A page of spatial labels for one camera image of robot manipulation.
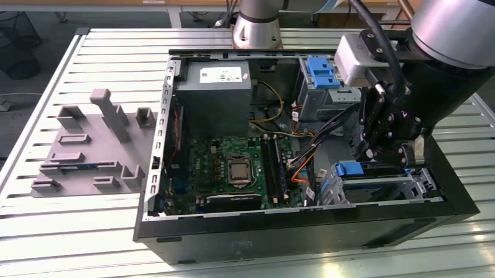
ram slot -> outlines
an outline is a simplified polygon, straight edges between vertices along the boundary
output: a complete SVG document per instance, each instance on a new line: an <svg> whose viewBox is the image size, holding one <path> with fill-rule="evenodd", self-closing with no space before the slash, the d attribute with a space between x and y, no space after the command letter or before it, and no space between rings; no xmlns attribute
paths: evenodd
<svg viewBox="0 0 495 278"><path fill-rule="evenodd" d="M287 200L287 183L277 137L262 136L262 156L269 199L273 203Z"/></svg>

metal panel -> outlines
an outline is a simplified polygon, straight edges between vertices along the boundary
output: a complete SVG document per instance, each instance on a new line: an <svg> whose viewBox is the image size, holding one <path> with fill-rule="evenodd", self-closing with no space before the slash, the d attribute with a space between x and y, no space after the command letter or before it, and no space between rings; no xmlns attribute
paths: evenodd
<svg viewBox="0 0 495 278"><path fill-rule="evenodd" d="M174 32L198 36L163 39ZM98 29L88 35L95 39L75 38L0 173L6 184L0 193L0 276L494 277L495 118L477 96L442 121L434 136L482 213L395 248L171 267L144 245L132 242L138 194L30 197L30 176L38 174L60 127L54 119L60 105L82 104L91 112L90 92L107 87L112 101L126 111L156 109L167 63L150 61L150 57L158 55L163 60L168 49L178 46L228 48L224 35L226 30L216 29ZM342 31L285 30L285 47L335 48L341 35ZM199 37L220 39L206 46L204 40L195 39Z"/></svg>

table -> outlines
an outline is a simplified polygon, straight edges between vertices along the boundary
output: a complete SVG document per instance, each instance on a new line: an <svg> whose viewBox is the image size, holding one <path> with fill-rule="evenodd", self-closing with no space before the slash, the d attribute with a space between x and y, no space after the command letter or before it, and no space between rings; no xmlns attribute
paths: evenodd
<svg viewBox="0 0 495 278"><path fill-rule="evenodd" d="M283 29L283 45L335 49L342 35L342 30ZM74 37L0 172L0 276L493 277L495 117L477 95L441 121L434 136L482 213L395 248L170 266L132 242L138 194L30 197L60 127L60 106L96 112L90 92L107 87L124 112L156 111L168 49L226 47L232 47L231 33L218 29L94 29Z"/></svg>
<svg viewBox="0 0 495 278"><path fill-rule="evenodd" d="M401 8L395 0L365 0L382 20L397 19ZM182 12L224 12L223 0L0 0L0 10L24 12L167 12L172 28L182 28ZM331 10L347 13L347 4Z"/></svg>

blue latch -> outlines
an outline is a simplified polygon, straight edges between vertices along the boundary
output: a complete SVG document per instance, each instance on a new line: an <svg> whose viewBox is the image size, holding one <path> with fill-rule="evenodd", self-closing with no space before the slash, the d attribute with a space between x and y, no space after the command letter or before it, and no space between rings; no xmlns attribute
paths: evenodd
<svg viewBox="0 0 495 278"><path fill-rule="evenodd" d="M341 88L341 81L334 76L334 67L330 65L327 58L310 57L307 62L307 70L315 80L315 88Z"/></svg>
<svg viewBox="0 0 495 278"><path fill-rule="evenodd" d="M330 184L330 181L329 181L329 179L326 179L325 182L322 183L322 187L321 187L321 190L319 190L321 192L325 191L325 189L327 188L329 184Z"/></svg>
<svg viewBox="0 0 495 278"><path fill-rule="evenodd" d="M338 170L338 176L342 177L346 175L346 170L343 169L343 166L341 164L335 165L335 170Z"/></svg>
<svg viewBox="0 0 495 278"><path fill-rule="evenodd" d="M359 162L342 162L337 165L338 175L365 175L365 170Z"/></svg>

label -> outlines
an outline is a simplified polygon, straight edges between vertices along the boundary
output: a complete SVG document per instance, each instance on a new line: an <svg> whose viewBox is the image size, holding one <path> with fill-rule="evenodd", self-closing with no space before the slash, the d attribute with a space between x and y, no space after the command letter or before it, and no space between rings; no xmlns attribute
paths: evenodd
<svg viewBox="0 0 495 278"><path fill-rule="evenodd" d="M293 111L293 121L298 122L299 121L299 113Z"/></svg>
<svg viewBox="0 0 495 278"><path fill-rule="evenodd" d="M242 82L240 67L202 68L200 83Z"/></svg>
<svg viewBox="0 0 495 278"><path fill-rule="evenodd" d="M164 0L143 0L143 4L164 4Z"/></svg>
<svg viewBox="0 0 495 278"><path fill-rule="evenodd" d="M307 187L307 196L310 197L311 200L315 200L315 192L310 187Z"/></svg>

